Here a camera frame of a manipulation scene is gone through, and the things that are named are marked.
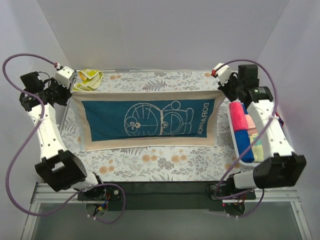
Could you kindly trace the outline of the blue beige Doraemon towel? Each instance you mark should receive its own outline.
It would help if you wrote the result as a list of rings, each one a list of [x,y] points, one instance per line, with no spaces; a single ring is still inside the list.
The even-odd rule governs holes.
[[[138,147],[212,147],[225,96],[218,90],[74,91],[84,151]]]

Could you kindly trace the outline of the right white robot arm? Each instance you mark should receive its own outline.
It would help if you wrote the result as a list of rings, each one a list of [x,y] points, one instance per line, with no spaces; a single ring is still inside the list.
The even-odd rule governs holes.
[[[258,69],[261,67],[246,60],[234,73],[227,63],[219,63],[211,73],[219,79],[218,89],[228,100],[244,105],[257,129],[256,140],[262,143],[264,160],[252,171],[223,176],[226,182],[222,190],[232,199],[256,188],[293,187],[307,164],[304,155],[296,154],[278,121],[276,90],[260,86]]]

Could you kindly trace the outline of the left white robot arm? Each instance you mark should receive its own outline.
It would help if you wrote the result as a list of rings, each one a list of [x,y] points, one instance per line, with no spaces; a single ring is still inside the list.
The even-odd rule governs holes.
[[[107,193],[101,178],[94,172],[88,173],[82,161],[67,150],[56,122],[54,105],[67,105],[74,75],[74,70],[68,67],[46,80],[36,71],[22,75],[25,88],[19,101],[37,127],[40,145],[40,163],[35,165],[37,174],[56,192],[83,189],[85,196],[101,200]]]

